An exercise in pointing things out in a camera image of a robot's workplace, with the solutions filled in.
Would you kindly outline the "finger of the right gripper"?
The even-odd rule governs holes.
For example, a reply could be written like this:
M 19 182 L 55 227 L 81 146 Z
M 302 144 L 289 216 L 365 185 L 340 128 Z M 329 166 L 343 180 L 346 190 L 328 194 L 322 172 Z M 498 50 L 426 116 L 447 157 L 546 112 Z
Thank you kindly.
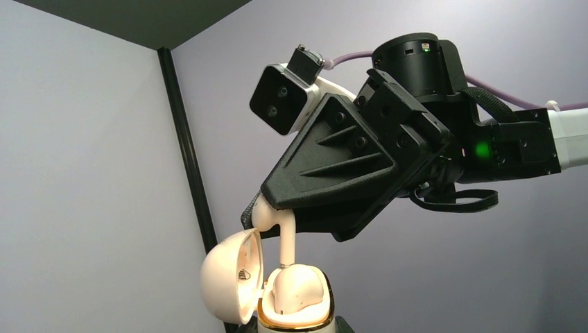
M 261 192 L 258 191 L 254 195 L 254 197 L 252 198 L 252 200 L 250 201 L 248 206 L 244 209 L 244 211 L 241 214 L 241 225 L 244 230 L 247 230 L 247 229 L 250 229 L 253 227 L 252 212 L 253 212 L 254 205 L 255 205 L 258 197 L 260 196 L 260 194 L 261 194 Z

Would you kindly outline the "white square charging case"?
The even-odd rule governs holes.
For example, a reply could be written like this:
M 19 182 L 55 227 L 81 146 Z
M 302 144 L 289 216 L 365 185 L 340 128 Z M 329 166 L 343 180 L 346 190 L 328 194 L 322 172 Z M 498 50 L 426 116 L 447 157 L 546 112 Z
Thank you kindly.
M 274 311 L 273 282 L 263 271 L 263 246 L 258 229 L 233 234 L 206 256 L 200 271 L 202 300 L 217 319 L 235 325 L 254 323 L 258 332 L 336 332 L 334 297 L 327 276 L 316 271 L 325 288 L 323 301 L 291 315 Z

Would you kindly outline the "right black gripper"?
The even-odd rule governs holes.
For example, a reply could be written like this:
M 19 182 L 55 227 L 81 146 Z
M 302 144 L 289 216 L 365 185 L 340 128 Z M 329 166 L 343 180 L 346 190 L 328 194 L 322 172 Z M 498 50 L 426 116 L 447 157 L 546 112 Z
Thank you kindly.
M 384 71 L 357 98 L 327 94 L 261 185 L 300 232 L 357 236 L 448 145 L 449 130 Z

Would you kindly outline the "white stem earbud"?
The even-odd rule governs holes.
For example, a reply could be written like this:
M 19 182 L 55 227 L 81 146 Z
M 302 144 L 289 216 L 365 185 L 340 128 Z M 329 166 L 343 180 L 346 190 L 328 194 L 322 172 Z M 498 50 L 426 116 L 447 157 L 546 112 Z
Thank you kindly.
M 274 311 L 296 314 L 323 301 L 325 288 L 314 266 L 293 264 L 283 268 L 273 282 Z
M 274 227 L 279 230 L 279 262 L 287 267 L 295 263 L 296 219 L 293 210 L 274 208 L 263 195 L 259 195 L 252 207 L 252 225 L 260 232 Z

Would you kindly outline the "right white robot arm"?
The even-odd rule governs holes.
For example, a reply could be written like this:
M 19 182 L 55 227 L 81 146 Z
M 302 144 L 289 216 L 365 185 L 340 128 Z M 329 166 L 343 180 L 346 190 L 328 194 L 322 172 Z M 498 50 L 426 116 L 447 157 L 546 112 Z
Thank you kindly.
M 495 207 L 483 184 L 587 164 L 587 108 L 528 104 L 468 76 L 455 44 L 432 33 L 389 40 L 357 93 L 321 76 L 328 60 L 299 45 L 264 68 L 250 109 L 293 141 L 241 215 L 295 219 L 297 232 L 357 236 L 394 199 L 433 212 Z

